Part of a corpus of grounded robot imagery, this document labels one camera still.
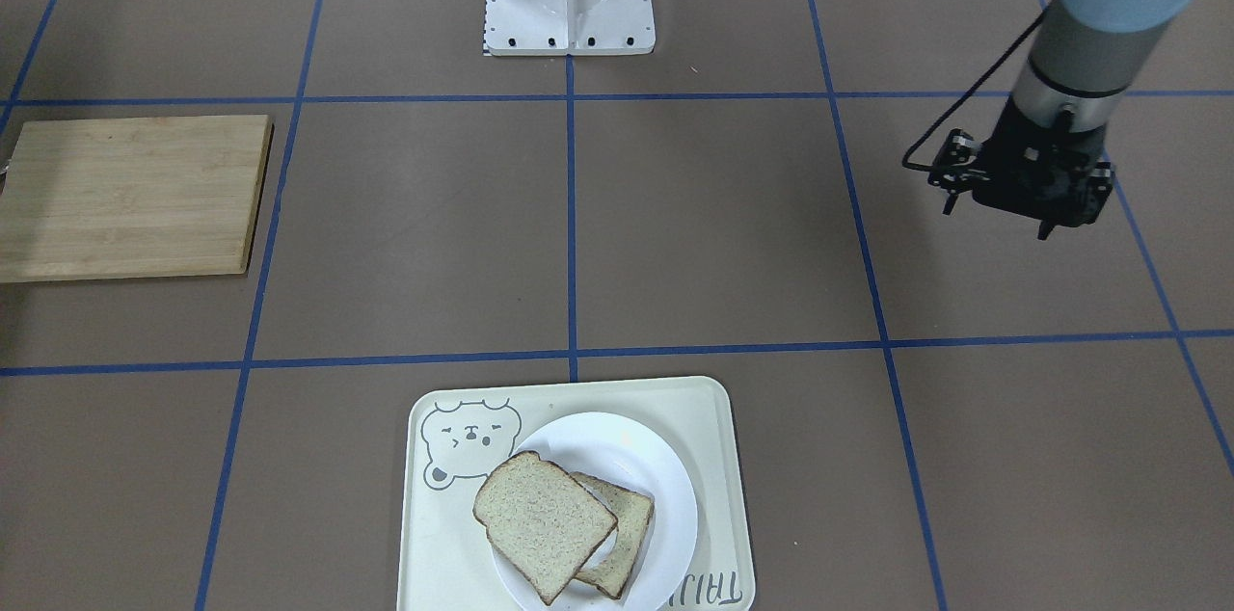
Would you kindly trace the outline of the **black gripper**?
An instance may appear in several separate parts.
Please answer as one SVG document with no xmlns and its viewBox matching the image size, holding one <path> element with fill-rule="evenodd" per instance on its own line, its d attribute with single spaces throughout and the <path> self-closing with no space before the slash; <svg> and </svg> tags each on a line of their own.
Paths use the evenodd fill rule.
<svg viewBox="0 0 1234 611">
<path fill-rule="evenodd" d="M 1040 221 L 1037 241 L 1058 227 L 1095 223 L 1114 185 L 1112 164 L 1102 159 L 1107 127 L 1072 132 L 1071 123 L 1074 115 L 1062 111 L 1040 126 L 1007 101 L 972 164 L 988 177 L 971 191 L 974 202 Z M 945 216 L 964 193 L 945 189 Z"/>
</svg>

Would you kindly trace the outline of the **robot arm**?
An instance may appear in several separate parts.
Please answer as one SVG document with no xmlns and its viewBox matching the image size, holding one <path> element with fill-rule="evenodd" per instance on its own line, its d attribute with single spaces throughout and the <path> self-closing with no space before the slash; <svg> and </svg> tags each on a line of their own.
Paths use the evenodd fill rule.
<svg viewBox="0 0 1234 611">
<path fill-rule="evenodd" d="M 1116 188 L 1104 141 L 1116 106 L 1192 0 L 1053 0 L 1021 33 L 1023 69 L 987 139 L 951 130 L 929 163 L 946 195 L 1035 220 L 1037 238 L 1096 222 Z"/>
</svg>

